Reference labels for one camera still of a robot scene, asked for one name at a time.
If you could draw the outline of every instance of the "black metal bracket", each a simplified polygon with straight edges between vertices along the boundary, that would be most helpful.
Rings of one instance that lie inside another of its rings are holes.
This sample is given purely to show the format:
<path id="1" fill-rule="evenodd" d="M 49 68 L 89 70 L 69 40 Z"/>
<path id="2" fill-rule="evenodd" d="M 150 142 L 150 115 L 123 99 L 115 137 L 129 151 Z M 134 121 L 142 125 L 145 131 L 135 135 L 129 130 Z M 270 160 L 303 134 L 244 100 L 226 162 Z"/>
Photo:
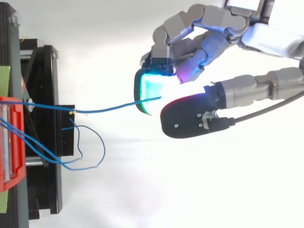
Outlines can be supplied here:
<path id="1" fill-rule="evenodd" d="M 21 40 L 20 50 L 31 50 L 28 59 L 21 58 L 21 72 L 26 88 L 23 100 L 34 103 L 58 105 L 57 60 L 52 46 L 37 46 L 36 39 Z M 24 107 L 25 133 L 29 134 L 57 157 L 74 155 L 74 131 L 62 131 L 69 127 L 67 112 Z M 26 146 L 26 157 L 36 154 Z M 39 219 L 40 209 L 50 209 L 58 214 L 62 209 L 61 166 L 42 160 L 43 166 L 27 167 L 29 219 Z"/>

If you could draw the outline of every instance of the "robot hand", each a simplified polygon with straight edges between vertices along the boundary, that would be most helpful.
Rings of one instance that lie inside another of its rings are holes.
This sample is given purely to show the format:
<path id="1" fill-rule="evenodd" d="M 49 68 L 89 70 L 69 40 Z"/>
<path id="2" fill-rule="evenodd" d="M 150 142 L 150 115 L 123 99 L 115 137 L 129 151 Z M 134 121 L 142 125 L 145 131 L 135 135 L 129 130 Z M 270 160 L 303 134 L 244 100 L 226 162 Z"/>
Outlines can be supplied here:
<path id="1" fill-rule="evenodd" d="M 303 59 L 304 29 L 297 27 L 301 21 L 295 17 L 297 7 L 285 0 L 229 0 L 222 7 L 193 5 L 187 13 L 169 18 L 155 30 L 155 44 L 142 57 L 142 68 L 135 76 L 135 99 L 143 98 L 140 95 L 143 90 L 136 89 L 145 84 L 143 75 L 174 76 L 181 83 L 194 81 L 205 66 L 233 45 L 278 57 Z M 185 38 L 194 27 L 208 32 L 193 40 Z M 223 130 L 233 121 L 218 121 L 216 110 L 250 105 L 254 100 L 287 99 L 303 90 L 303 73 L 298 68 L 273 71 L 265 76 L 240 76 L 207 86 L 204 94 L 167 105 L 161 113 L 163 130 L 177 138 Z M 157 93 L 148 95 L 156 97 Z"/>

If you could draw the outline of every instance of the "screw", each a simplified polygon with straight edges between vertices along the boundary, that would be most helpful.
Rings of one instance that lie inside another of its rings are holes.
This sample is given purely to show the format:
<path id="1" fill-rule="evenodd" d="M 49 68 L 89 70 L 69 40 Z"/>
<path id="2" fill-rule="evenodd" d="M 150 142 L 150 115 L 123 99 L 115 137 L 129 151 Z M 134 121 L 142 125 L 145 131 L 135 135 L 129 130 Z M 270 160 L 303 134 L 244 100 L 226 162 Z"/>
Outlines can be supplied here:
<path id="1" fill-rule="evenodd" d="M 34 102 L 33 102 L 33 100 L 30 98 L 30 99 L 28 99 L 27 100 L 27 103 L 30 103 L 30 104 L 33 104 Z M 28 111 L 31 113 L 32 111 L 33 111 L 33 109 L 34 109 L 34 106 L 28 106 Z"/>
<path id="2" fill-rule="evenodd" d="M 59 59 L 59 52 L 58 51 L 53 51 L 53 58 L 54 59 Z"/>
<path id="3" fill-rule="evenodd" d="M 20 26 L 20 14 L 17 12 L 12 13 L 12 15 L 9 17 L 9 22 L 12 26 Z"/>

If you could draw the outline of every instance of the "red clip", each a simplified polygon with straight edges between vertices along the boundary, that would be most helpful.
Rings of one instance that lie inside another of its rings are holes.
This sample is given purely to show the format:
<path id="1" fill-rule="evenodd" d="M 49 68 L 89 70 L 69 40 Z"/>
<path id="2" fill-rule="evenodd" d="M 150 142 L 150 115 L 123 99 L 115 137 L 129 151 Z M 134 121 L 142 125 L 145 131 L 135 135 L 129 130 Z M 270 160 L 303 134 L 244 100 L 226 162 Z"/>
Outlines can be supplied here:
<path id="1" fill-rule="evenodd" d="M 1 97 L 1 101 L 20 102 L 11 97 Z M 0 117 L 24 131 L 23 105 L 0 104 Z M 24 142 L 15 134 L 0 126 L 0 192 L 18 184 L 26 173 Z"/>

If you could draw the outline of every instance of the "metal rod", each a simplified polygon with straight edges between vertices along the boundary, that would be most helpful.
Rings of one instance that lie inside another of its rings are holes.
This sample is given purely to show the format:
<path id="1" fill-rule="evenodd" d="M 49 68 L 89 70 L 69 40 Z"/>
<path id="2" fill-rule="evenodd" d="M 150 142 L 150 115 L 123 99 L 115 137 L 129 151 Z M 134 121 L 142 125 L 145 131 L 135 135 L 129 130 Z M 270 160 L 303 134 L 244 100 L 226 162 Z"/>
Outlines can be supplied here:
<path id="1" fill-rule="evenodd" d="M 29 60 L 32 53 L 33 53 L 33 50 L 22 50 L 22 51 L 20 51 L 20 59 L 21 60 Z"/>
<path id="2" fill-rule="evenodd" d="M 40 157 L 28 157 L 25 159 L 26 166 L 43 166 L 42 159 Z"/>

